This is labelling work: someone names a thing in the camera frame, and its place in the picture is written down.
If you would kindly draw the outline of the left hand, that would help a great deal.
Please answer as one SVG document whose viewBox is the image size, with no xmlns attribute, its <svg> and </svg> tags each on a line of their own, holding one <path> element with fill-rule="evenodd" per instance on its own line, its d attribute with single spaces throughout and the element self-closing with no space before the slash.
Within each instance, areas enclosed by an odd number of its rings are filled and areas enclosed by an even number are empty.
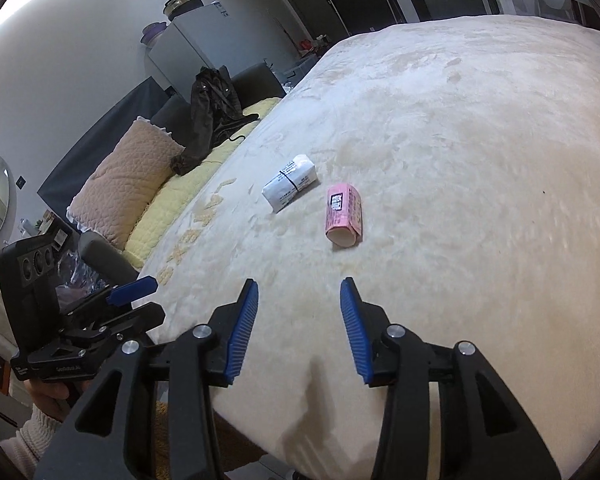
<svg viewBox="0 0 600 480">
<path fill-rule="evenodd" d="M 78 382 L 77 384 L 66 385 L 62 382 L 42 382 L 39 379 L 28 379 L 23 385 L 33 404 L 45 415 L 58 422 L 63 422 L 70 413 L 69 396 L 72 393 L 72 387 L 78 388 L 84 392 L 91 382 Z"/>
</svg>

